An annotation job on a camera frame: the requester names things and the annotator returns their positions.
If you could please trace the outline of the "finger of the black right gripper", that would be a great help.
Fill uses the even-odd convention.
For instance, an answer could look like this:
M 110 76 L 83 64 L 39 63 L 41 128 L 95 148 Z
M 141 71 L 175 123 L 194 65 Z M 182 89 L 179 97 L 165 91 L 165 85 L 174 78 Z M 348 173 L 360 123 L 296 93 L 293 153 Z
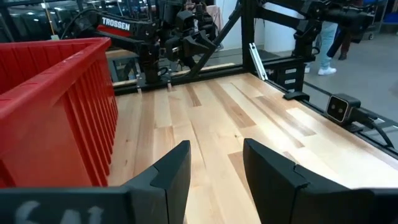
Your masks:
M 182 39 L 182 37 L 173 36 L 165 41 L 165 56 L 168 60 L 176 62 L 183 59 L 184 52 Z
M 216 45 L 207 37 L 204 30 L 195 33 L 194 36 L 189 35 L 183 38 L 183 55 L 185 57 L 204 54 L 215 47 Z

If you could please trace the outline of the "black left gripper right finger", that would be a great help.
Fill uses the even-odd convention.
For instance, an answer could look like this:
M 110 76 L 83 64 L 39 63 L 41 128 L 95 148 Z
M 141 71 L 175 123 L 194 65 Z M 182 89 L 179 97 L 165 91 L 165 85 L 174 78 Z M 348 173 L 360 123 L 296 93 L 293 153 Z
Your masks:
M 261 223 L 397 223 L 396 188 L 349 189 L 252 138 L 243 164 Z

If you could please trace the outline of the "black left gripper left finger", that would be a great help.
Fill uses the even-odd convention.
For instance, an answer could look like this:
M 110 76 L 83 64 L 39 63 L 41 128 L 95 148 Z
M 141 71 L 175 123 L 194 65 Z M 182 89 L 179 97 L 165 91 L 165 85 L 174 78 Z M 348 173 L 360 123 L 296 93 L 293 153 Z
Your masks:
M 190 141 L 117 187 L 1 190 L 1 223 L 183 223 Z

